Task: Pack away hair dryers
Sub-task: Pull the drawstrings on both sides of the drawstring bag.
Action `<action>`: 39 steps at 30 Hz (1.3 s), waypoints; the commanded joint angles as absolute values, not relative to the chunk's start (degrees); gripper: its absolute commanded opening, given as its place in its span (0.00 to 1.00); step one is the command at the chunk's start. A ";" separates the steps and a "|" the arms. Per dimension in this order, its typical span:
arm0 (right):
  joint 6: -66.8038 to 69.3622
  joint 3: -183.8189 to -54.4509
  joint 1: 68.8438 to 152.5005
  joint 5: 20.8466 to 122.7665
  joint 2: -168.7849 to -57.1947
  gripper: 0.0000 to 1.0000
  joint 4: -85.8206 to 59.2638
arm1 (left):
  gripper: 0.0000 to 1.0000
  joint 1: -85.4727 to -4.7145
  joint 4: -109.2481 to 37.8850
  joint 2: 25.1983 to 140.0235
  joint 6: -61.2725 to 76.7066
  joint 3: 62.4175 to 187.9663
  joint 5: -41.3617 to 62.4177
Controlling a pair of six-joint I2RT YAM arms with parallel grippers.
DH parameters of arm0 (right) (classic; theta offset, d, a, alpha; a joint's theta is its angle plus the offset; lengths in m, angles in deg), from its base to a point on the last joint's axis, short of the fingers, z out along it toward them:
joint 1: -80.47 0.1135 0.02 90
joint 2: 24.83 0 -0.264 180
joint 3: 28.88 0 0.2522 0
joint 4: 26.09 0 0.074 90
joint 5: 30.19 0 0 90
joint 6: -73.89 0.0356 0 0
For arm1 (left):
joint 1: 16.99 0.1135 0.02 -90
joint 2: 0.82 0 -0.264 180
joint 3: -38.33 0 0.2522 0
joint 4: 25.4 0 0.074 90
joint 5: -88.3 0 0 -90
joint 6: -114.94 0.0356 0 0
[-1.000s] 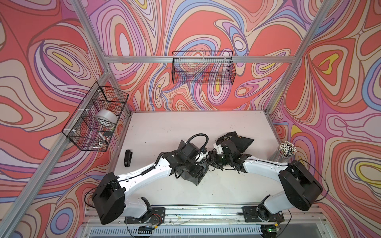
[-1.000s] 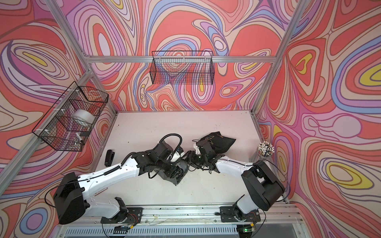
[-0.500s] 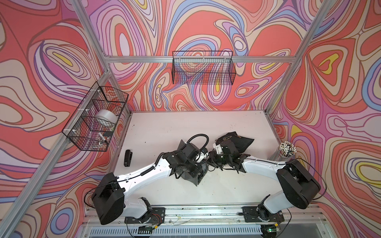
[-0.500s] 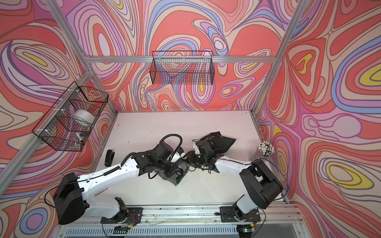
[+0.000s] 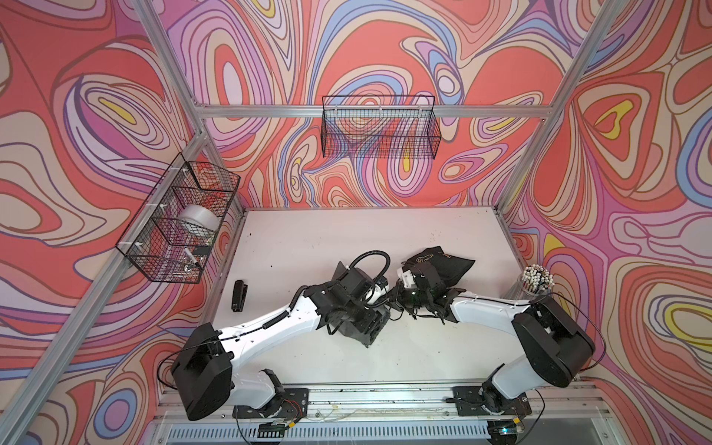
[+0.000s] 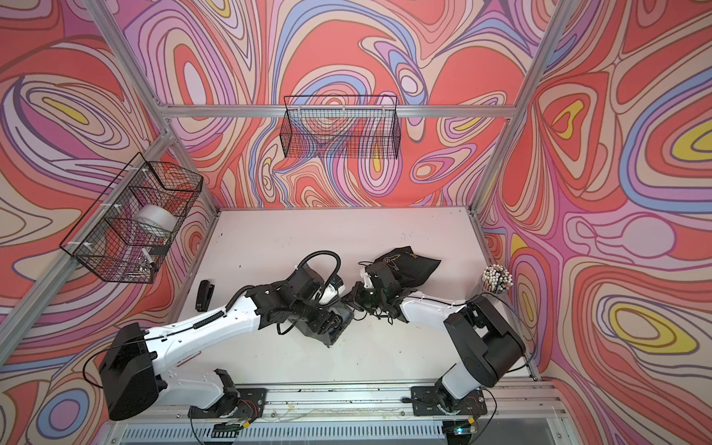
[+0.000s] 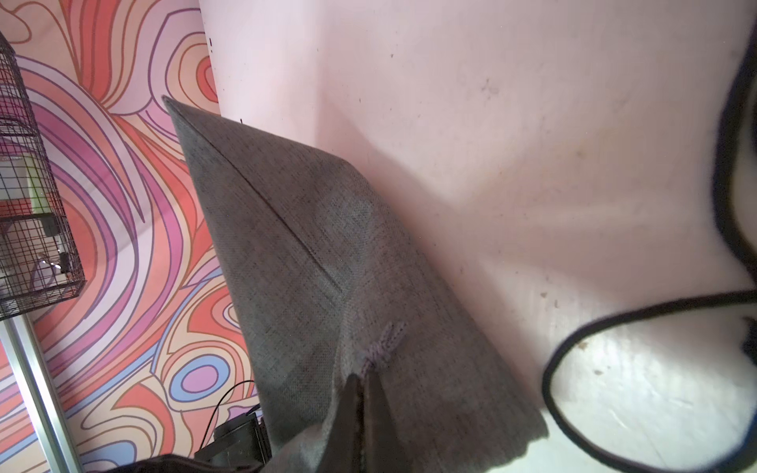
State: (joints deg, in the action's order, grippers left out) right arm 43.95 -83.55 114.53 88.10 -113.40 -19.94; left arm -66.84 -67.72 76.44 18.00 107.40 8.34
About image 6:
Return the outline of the black hair dryer pouch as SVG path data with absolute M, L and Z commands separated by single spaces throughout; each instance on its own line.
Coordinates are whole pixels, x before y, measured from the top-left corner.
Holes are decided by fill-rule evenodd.
M 402 287 L 424 285 L 441 265 L 441 260 L 418 255 L 410 246 L 395 248 L 376 258 L 375 262 L 385 263 Z

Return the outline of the grey hair dryer pouch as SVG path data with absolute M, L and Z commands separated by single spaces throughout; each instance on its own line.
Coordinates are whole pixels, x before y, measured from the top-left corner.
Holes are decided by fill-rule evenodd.
M 353 311 L 341 303 L 330 308 L 306 307 L 306 313 L 296 322 L 305 337 L 315 339 L 330 348 L 353 320 Z

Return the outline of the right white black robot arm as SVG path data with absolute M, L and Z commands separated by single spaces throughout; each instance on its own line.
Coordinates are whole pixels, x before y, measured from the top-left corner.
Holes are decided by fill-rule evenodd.
M 438 300 L 419 291 L 441 262 L 391 255 L 365 265 L 345 301 L 360 312 L 384 316 L 448 334 L 459 361 L 435 384 L 441 404 L 460 402 L 475 390 L 490 389 L 523 357 L 515 328 L 491 301 L 478 294 L 463 302 Z

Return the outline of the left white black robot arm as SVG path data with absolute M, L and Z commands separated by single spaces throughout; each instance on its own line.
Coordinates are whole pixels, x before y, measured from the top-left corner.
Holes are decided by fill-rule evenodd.
M 258 418 L 254 390 L 237 388 L 216 368 L 203 374 L 181 370 L 202 350 L 233 337 L 288 322 L 304 336 L 330 347 L 353 318 L 339 300 L 339 276 L 324 280 L 308 265 L 287 279 L 239 289 L 228 304 L 167 326 L 124 326 L 98 367 L 112 421 L 124 421 L 151 407 L 186 406 L 198 418 Z

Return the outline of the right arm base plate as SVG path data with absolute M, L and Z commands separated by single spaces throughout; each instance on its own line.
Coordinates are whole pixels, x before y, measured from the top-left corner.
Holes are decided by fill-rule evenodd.
M 480 418 L 488 412 L 485 398 L 480 389 L 470 391 L 458 399 L 450 395 L 445 388 L 432 386 L 411 387 L 410 395 L 402 402 L 411 404 L 415 416 L 466 415 Z

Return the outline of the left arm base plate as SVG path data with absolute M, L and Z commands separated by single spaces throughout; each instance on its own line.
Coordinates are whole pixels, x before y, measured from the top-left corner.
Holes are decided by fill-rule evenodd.
M 230 389 L 208 408 L 191 406 L 190 419 L 238 419 L 254 421 L 263 416 L 267 389 L 238 388 Z

